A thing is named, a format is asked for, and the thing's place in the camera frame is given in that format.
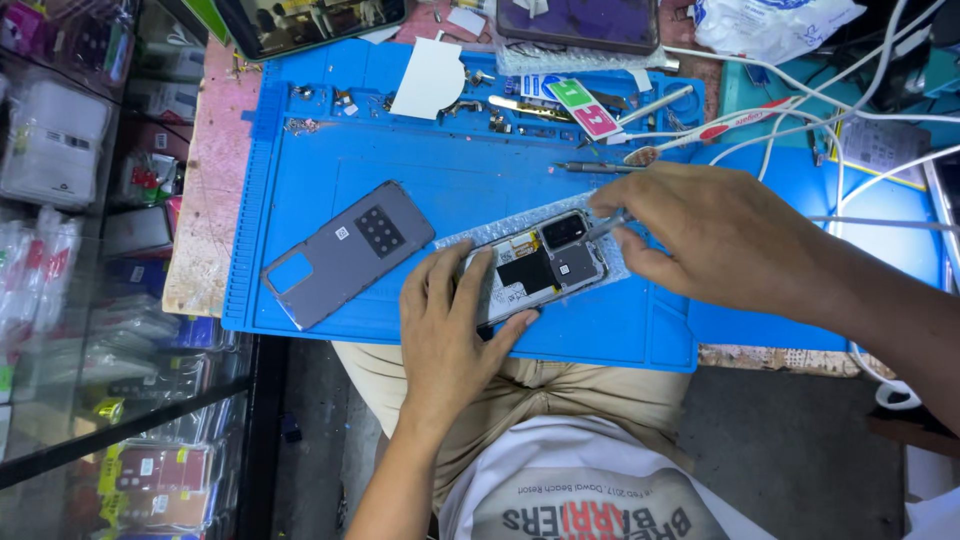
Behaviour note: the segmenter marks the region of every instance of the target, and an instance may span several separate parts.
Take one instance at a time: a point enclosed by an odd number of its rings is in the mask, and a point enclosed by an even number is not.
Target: floor
[[[287,380],[285,408],[303,439],[280,443],[275,538],[343,537],[379,424],[327,342],[295,340]],[[778,538],[901,538],[902,447],[866,431],[874,391],[861,380],[701,368],[679,442],[700,482]]]

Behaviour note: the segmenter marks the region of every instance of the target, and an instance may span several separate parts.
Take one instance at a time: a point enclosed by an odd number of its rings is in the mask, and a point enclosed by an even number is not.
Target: khaki pants
[[[393,436],[407,393],[398,345],[334,341],[350,380]],[[691,470],[675,445],[689,374],[507,358],[465,409],[437,455],[434,511],[469,464],[504,431],[542,414],[592,414],[614,422],[647,448]]]

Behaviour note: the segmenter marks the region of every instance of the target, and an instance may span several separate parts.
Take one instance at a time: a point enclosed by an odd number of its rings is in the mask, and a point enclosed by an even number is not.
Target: hand
[[[517,313],[484,343],[476,332],[477,299],[493,252],[487,248],[474,256],[454,294],[454,271],[469,251],[465,240],[430,254],[400,292],[400,343],[407,375],[400,416],[441,430],[440,437],[540,316],[532,309]]]
[[[850,247],[745,172],[657,161],[601,187],[588,205],[600,217],[629,209],[670,255],[618,228],[627,267],[678,294],[805,322],[842,294],[830,266]]]

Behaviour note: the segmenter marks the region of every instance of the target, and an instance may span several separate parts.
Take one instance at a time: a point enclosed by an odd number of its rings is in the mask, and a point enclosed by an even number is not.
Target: bubble wrap
[[[585,211],[587,213],[587,220],[590,222],[590,225],[595,226],[597,223],[603,221],[603,219],[594,217],[590,209],[587,208],[587,199],[589,199],[590,195],[592,195],[594,191],[596,190],[592,189],[586,193],[567,197],[566,199],[561,199],[555,203],[543,205],[542,207],[530,209],[525,212],[516,213],[499,221],[494,221],[492,223],[488,223],[487,225],[481,225],[480,227],[474,227],[473,229],[463,231],[462,233],[456,233],[446,238],[441,238],[436,240],[433,245],[437,249],[441,249],[452,246],[464,238],[470,238],[473,240],[474,246],[482,246],[505,236],[529,229],[541,221],[546,221],[551,217],[571,209],[582,209]],[[595,282],[582,289],[578,289],[576,292],[568,296],[580,294],[584,291],[591,290],[592,288],[606,285],[607,283],[619,282],[620,280],[629,278],[631,276],[630,270],[627,269],[627,264],[624,262],[623,256],[620,254],[620,248],[617,247],[616,241],[613,240],[613,236],[611,234],[602,236],[595,243],[599,251],[600,258],[607,263],[607,276],[599,282]]]
[[[654,54],[642,57],[494,35],[493,50],[496,53],[496,71],[501,75],[569,73],[666,65],[666,53],[663,52],[662,45],[657,47]]]

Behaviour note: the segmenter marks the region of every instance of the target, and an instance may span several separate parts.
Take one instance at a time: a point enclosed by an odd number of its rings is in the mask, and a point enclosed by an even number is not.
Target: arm
[[[533,310],[517,313],[483,343],[476,333],[477,300],[493,254],[482,250],[473,258],[454,294],[454,271],[469,250],[469,242],[461,242],[431,254],[410,273],[400,292],[407,396],[348,540],[426,537],[437,452],[446,433],[540,315]]]
[[[658,161],[588,204],[599,216],[629,209],[671,254],[617,229],[633,272],[690,298],[844,335],[960,432],[960,298],[825,233],[742,171]]]

